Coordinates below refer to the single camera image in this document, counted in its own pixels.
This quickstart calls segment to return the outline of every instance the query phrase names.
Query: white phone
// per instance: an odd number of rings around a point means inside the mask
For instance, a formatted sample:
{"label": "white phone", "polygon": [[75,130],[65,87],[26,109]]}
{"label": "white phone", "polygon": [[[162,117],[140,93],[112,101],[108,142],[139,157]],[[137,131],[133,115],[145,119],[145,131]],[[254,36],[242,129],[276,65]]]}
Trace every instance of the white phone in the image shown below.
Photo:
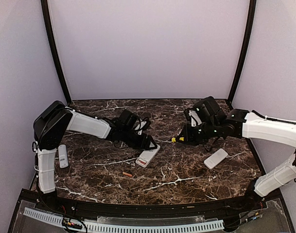
{"label": "white phone", "polygon": [[223,161],[227,157],[227,152],[224,149],[217,150],[214,154],[208,157],[204,164],[209,168],[213,169],[217,166],[221,161]]}
{"label": "white phone", "polygon": [[156,149],[153,150],[144,150],[139,158],[136,160],[136,164],[142,166],[142,167],[147,167],[151,160],[154,158],[154,156],[157,154],[161,147],[157,145]]}

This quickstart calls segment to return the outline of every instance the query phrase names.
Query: black frame edge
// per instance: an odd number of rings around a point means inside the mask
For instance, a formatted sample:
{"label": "black frame edge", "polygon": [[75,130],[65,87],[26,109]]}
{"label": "black frame edge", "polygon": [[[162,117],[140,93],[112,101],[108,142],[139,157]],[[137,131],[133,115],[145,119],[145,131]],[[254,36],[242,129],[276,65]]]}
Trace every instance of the black frame edge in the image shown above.
{"label": "black frame edge", "polygon": [[41,5],[42,5],[42,12],[43,12],[43,18],[45,23],[46,34],[49,40],[49,45],[51,48],[52,58],[54,60],[58,79],[59,79],[62,91],[64,93],[65,99],[67,103],[70,104],[72,100],[71,100],[70,92],[67,87],[67,83],[65,80],[64,73],[62,71],[61,63],[60,63],[58,52],[57,52],[56,42],[55,42],[54,34],[52,31],[52,22],[50,17],[48,0],[41,0]]}
{"label": "black frame edge", "polygon": [[[35,207],[41,210],[48,210],[41,202],[38,202],[39,195],[37,192],[22,189],[20,196],[18,198],[18,201],[16,203],[15,210],[12,215],[11,224],[9,226],[8,233],[12,233],[14,223],[16,220],[17,212],[19,210],[19,206],[22,200],[26,200],[29,202],[33,202],[35,204]],[[111,217],[135,217],[136,218],[144,218],[149,219],[151,216],[154,216],[154,214],[159,213],[166,213],[166,215],[162,215],[159,217],[153,217],[153,218],[172,218],[172,217],[187,217],[187,216],[198,216],[198,215],[204,215],[207,219],[210,218],[218,218],[223,220],[229,220],[229,219],[236,219],[239,218],[239,213],[245,212],[245,210],[221,210],[221,206],[229,205],[229,203],[235,203],[237,201],[241,201],[244,197],[235,197],[225,200],[217,200],[217,201],[210,201],[210,202],[199,202],[199,203],[192,203],[190,204],[178,204],[178,205],[161,205],[161,206],[142,206],[142,205],[116,205],[116,204],[103,204],[103,203],[96,203],[96,202],[88,202],[88,201],[80,201],[80,200],[71,200],[67,198],[60,198],[57,197],[56,200],[64,205],[64,207],[67,209],[67,213],[70,215],[73,215],[74,217],[77,217],[79,219],[97,219],[98,216],[111,216]],[[280,189],[274,190],[272,193],[270,193],[268,196],[266,196],[266,201],[268,200],[274,200],[276,198],[279,198],[282,207],[284,209],[286,219],[289,224],[289,228],[291,230],[291,233],[295,233],[293,223],[291,221],[286,203],[284,201],[284,198],[280,192]]]}
{"label": "black frame edge", "polygon": [[231,90],[229,93],[229,96],[227,100],[232,103],[237,87],[239,85],[239,81],[241,78],[247,50],[248,50],[248,45],[249,45],[249,40],[250,40],[250,35],[251,35],[251,30],[253,27],[253,22],[254,22],[254,16],[255,16],[255,11],[256,11],[256,1],[257,0],[250,0],[249,2],[249,9],[248,9],[248,16],[247,16],[247,22],[246,22],[246,28],[245,28],[245,34],[244,34],[244,39],[243,39],[243,44],[241,48],[241,53],[240,53],[240,58],[236,67],[233,83],[231,86]]}
{"label": "black frame edge", "polygon": [[33,178],[32,178],[32,181],[31,181],[31,184],[29,185],[29,190],[32,189],[33,183],[34,183],[34,181],[35,181],[35,177],[36,177],[36,172],[35,172],[34,175],[33,175]]}

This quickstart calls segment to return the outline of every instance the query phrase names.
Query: small white device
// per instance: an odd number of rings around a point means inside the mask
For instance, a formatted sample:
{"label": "small white device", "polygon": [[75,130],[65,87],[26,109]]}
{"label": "small white device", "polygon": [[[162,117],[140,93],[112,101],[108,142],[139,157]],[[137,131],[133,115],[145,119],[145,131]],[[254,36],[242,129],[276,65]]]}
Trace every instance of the small white device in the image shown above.
{"label": "small white device", "polygon": [[217,166],[221,161],[223,161],[227,157],[227,152],[224,149],[217,150],[214,154],[208,157],[204,164],[209,168],[213,169]]}
{"label": "small white device", "polygon": [[69,166],[68,153],[66,145],[60,145],[58,147],[59,167],[66,168]]}
{"label": "small white device", "polygon": [[156,149],[144,150],[136,160],[136,164],[142,167],[147,167],[160,148],[161,147],[158,145]]}

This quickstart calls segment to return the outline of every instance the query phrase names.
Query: marble table surface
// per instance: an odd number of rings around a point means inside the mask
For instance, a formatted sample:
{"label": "marble table surface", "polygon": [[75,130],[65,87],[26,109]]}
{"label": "marble table surface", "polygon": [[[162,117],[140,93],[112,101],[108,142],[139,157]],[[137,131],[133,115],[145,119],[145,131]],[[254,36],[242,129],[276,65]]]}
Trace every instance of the marble table surface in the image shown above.
{"label": "marble table surface", "polygon": [[[114,118],[128,109],[152,124],[146,131],[161,146],[147,168],[135,160],[139,150],[119,149],[94,136],[66,132],[69,167],[55,163],[55,183],[60,197],[111,204],[183,204],[242,196],[249,182],[261,175],[245,139],[219,139],[211,152],[171,143],[186,120],[183,110],[198,100],[77,100],[70,107],[92,116]],[[227,113],[224,100],[217,100]],[[228,157],[214,169],[203,161],[223,148]]]}

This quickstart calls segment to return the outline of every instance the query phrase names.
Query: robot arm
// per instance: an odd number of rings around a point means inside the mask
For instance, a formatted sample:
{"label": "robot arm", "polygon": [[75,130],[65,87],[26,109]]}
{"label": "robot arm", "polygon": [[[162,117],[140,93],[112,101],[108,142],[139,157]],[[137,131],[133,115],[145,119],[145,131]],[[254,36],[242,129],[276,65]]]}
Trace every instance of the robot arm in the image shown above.
{"label": "robot arm", "polygon": [[[233,109],[226,115],[213,97],[185,111],[188,123],[173,142],[189,145],[207,143],[212,137],[259,138],[296,149],[296,121],[270,118],[259,113]],[[283,164],[252,181],[246,195],[259,200],[296,178],[296,151]]]}
{"label": "robot arm", "polygon": [[54,159],[66,131],[87,133],[113,142],[122,141],[134,149],[156,149],[156,153],[159,146],[150,135],[143,133],[150,124],[149,119],[141,120],[128,110],[110,120],[77,112],[55,101],[34,122],[33,150],[37,153],[40,190],[43,193],[55,190]]}

